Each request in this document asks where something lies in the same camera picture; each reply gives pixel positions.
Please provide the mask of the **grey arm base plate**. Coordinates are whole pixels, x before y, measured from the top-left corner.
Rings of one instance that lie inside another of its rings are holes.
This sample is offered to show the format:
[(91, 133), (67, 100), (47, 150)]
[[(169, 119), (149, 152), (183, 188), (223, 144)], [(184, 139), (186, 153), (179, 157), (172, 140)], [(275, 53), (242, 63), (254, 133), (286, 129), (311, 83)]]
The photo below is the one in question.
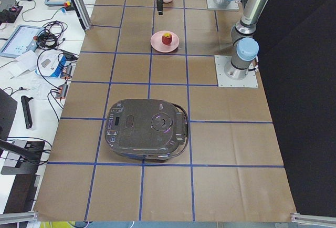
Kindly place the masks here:
[(251, 63), (245, 70), (239, 70), (232, 65), (231, 58), (231, 56), (214, 56), (218, 87), (258, 88), (253, 64)]

